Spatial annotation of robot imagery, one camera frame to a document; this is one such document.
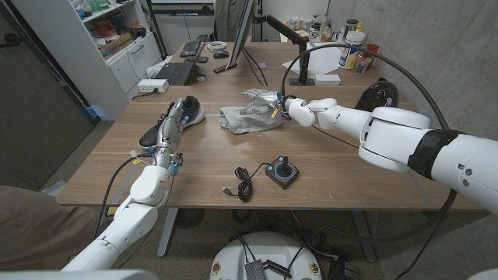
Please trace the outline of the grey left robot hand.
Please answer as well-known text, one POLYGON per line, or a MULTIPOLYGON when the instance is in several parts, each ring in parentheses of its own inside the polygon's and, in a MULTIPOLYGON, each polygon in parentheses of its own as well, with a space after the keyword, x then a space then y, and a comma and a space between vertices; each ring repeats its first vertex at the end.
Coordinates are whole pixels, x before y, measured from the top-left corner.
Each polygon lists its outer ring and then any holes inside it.
POLYGON ((174 162, 174 153, 181 143, 181 134, 189 120, 188 116, 182 116, 183 102, 180 98, 174 104, 158 130, 156 148, 152 156, 154 166, 167 169, 174 162))

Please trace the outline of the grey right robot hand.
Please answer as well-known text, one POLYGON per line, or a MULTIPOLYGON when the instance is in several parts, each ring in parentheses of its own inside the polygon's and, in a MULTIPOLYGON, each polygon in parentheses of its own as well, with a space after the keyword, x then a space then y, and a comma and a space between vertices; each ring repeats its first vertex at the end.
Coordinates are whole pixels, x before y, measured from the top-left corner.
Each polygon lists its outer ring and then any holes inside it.
POLYGON ((274 117, 277 113, 281 113, 285 118, 289 116, 284 111, 280 92, 268 91, 266 89, 246 89, 241 93, 243 96, 252 99, 252 102, 238 110, 240 115, 263 115, 270 113, 271 117, 274 117))

